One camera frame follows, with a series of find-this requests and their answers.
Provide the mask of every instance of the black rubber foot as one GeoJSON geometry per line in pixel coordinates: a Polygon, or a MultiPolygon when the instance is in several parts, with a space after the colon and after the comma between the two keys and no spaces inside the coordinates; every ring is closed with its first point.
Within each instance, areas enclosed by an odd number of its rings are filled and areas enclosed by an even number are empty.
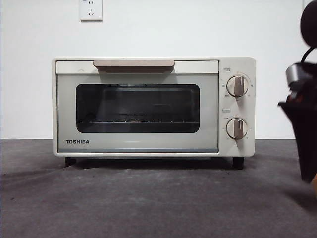
{"type": "Polygon", "coordinates": [[[71,157],[65,157],[65,167],[72,166],[76,163],[76,159],[71,157]]]}
{"type": "Polygon", "coordinates": [[[244,167],[244,157],[233,157],[233,168],[242,170],[244,167]]]}

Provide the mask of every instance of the timer knob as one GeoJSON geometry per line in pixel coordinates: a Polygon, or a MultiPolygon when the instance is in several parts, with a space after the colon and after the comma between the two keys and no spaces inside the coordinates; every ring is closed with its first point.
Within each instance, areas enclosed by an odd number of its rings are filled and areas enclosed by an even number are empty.
{"type": "Polygon", "coordinates": [[[233,97],[241,97],[248,91],[249,83],[244,76],[234,76],[228,80],[227,90],[233,97]]]}
{"type": "Polygon", "coordinates": [[[249,128],[244,120],[235,118],[228,122],[226,129],[231,138],[240,140],[247,134],[249,128]]]}

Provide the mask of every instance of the glass window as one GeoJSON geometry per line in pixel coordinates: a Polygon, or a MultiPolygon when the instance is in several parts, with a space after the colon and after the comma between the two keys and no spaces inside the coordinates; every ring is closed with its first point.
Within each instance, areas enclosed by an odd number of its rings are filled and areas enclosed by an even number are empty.
{"type": "Polygon", "coordinates": [[[82,133],[194,133],[199,129],[195,84],[80,84],[76,122],[82,133]]]}

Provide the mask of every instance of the oven handle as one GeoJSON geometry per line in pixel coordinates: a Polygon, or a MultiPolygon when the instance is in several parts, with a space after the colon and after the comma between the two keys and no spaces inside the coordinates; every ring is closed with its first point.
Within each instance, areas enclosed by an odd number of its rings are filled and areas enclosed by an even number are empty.
{"type": "Polygon", "coordinates": [[[99,73],[167,73],[174,70],[173,60],[95,60],[99,73]]]}

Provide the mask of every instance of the wall outlet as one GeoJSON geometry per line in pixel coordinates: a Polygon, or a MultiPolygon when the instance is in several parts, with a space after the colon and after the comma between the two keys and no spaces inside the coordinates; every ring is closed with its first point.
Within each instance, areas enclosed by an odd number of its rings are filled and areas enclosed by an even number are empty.
{"type": "Polygon", "coordinates": [[[313,0],[303,0],[303,10],[306,8],[306,6],[311,3],[313,0]]]}
{"type": "Polygon", "coordinates": [[[102,21],[103,0],[79,0],[81,21],[102,21]]]}

